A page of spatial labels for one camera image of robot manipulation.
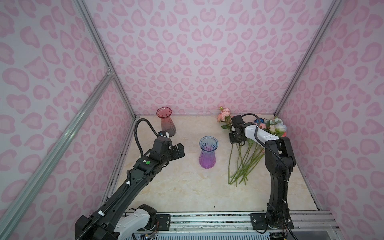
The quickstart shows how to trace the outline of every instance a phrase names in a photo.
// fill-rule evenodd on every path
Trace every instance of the marble tabletop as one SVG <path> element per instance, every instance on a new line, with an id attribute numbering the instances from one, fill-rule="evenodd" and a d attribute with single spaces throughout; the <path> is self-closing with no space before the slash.
<path id="1" fill-rule="evenodd" d="M 157 116 L 144 118 L 151 122 L 156 131 L 161 130 L 161 120 Z M 185 146 L 185 157 L 172 161 L 163 168 L 137 195 L 129 208 L 148 204 L 158 212 L 266 210 L 271 183 L 264 159 L 248 175 L 246 186 L 243 183 L 238 186 L 228 185 L 231 144 L 229 131 L 221 128 L 223 123 L 218 123 L 216 116 L 210 115 L 171 118 L 177 130 L 175 136 L 171 137 L 172 143 L 182 143 Z M 140 123 L 137 132 L 143 151 L 146 152 L 152 147 L 155 135 L 144 122 Z M 213 136 L 218 140 L 216 164 L 211 169 L 204 169 L 199 164 L 199 141 L 204 136 Z M 140 153 L 132 138 L 117 187 L 124 182 L 126 171 L 133 167 L 138 158 Z M 297 167 L 293 169 L 289 181 L 288 204 L 290 210 L 317 210 Z"/>

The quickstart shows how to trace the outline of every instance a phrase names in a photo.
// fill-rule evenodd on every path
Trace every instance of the vase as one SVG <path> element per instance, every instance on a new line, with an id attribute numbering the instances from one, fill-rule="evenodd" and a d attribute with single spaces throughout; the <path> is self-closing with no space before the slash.
<path id="1" fill-rule="evenodd" d="M 218 141 L 211 136 L 205 136 L 200 140 L 201 153 L 199 157 L 200 166 L 205 169 L 212 168 L 216 163 L 215 150 L 218 147 Z"/>
<path id="2" fill-rule="evenodd" d="M 156 115 L 161 118 L 161 131 L 166 131 L 170 137 L 175 135 L 176 127 L 170 117 L 172 110 L 168 107 L 159 108 Z"/>

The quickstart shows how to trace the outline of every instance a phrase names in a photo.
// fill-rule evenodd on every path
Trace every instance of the pink leopard print wall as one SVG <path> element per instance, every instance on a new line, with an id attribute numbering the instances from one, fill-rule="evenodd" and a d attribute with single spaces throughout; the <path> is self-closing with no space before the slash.
<path id="1" fill-rule="evenodd" d="M 282 119 L 346 240 L 384 239 L 383 1 L 346 1 Z"/>
<path id="2" fill-rule="evenodd" d="M 71 0 L 0 3 L 0 217 L 106 73 Z"/>
<path id="3" fill-rule="evenodd" d="M 137 114 L 273 113 L 331 0 L 86 0 Z"/>
<path id="4" fill-rule="evenodd" d="M 77 219 L 99 207 L 131 121 L 111 82 L 10 239 L 74 239 Z"/>

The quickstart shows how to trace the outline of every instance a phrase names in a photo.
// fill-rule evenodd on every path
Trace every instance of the pink rose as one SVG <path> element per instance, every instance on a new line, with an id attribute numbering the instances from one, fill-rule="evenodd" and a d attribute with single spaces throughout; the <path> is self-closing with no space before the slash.
<path id="1" fill-rule="evenodd" d="M 225 121 L 225 117 L 226 116 L 230 116 L 231 115 L 231 112 L 228 112 L 228 111 L 225 111 L 225 112 L 222 112 L 221 113 L 221 120 L 222 121 Z"/>
<path id="2" fill-rule="evenodd" d="M 221 121 L 221 113 L 217 116 L 217 122 Z"/>

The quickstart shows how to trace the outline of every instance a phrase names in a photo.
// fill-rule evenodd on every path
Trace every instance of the red vase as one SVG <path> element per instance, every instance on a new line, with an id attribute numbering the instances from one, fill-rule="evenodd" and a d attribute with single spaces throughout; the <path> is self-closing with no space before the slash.
<path id="1" fill-rule="evenodd" d="M 156 115 L 161 118 L 161 131 L 166 131 L 169 133 L 169 136 L 172 137 L 176 133 L 175 124 L 170 117 L 172 110 L 168 107 L 159 108 L 156 112 Z"/>

